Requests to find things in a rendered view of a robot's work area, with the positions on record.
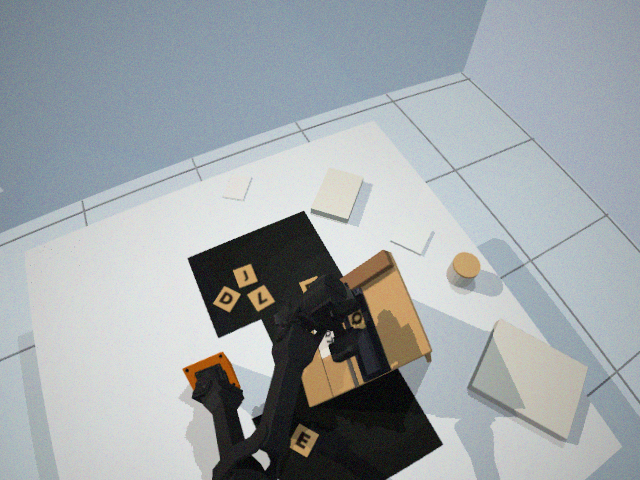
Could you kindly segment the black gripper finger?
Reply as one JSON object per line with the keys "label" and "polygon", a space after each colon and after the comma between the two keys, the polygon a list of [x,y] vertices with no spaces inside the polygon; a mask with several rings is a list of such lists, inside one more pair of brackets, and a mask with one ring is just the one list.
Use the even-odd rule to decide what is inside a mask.
{"label": "black gripper finger", "polygon": [[349,328],[349,329],[347,329],[347,330],[351,330],[352,335],[354,335],[354,336],[355,336],[355,338],[356,338],[356,334],[362,331],[362,329],[360,329],[360,328],[354,328],[354,326],[353,326],[353,327],[351,327],[351,328]]}

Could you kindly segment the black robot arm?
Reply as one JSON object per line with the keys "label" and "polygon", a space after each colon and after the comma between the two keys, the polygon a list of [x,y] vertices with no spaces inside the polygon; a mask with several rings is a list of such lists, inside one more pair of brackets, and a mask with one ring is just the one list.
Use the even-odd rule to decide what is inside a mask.
{"label": "black robot arm", "polygon": [[[347,283],[328,274],[273,314],[277,329],[272,357],[275,363],[260,424],[245,439],[237,409],[243,390],[229,383],[220,364],[196,371],[192,399],[212,413],[220,461],[212,480],[277,480],[280,463],[291,446],[290,427],[304,368],[312,363],[329,324],[341,325],[361,305]],[[316,330],[312,334],[306,329]],[[220,367],[219,367],[220,366]],[[263,466],[252,456],[258,450],[270,456]]]}

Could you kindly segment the white jar with tan lid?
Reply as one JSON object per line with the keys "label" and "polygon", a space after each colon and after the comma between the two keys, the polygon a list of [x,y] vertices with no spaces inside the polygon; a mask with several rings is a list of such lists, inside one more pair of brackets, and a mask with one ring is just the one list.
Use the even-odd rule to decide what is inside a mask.
{"label": "white jar with tan lid", "polygon": [[477,277],[479,271],[479,259],[475,255],[463,252],[457,254],[450,263],[446,275],[453,286],[465,288]]}

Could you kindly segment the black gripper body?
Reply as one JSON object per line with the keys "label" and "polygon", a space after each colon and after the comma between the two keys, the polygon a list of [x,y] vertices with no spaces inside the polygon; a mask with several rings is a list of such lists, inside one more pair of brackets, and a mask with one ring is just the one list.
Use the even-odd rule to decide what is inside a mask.
{"label": "black gripper body", "polygon": [[[311,282],[310,287],[328,274],[330,273],[325,273]],[[329,319],[325,314],[323,321],[329,324],[328,330],[333,331],[336,340],[328,345],[333,362],[343,362],[359,354],[360,348],[357,339],[352,335],[351,330],[344,329],[343,323],[341,325],[336,325],[328,320]]]}

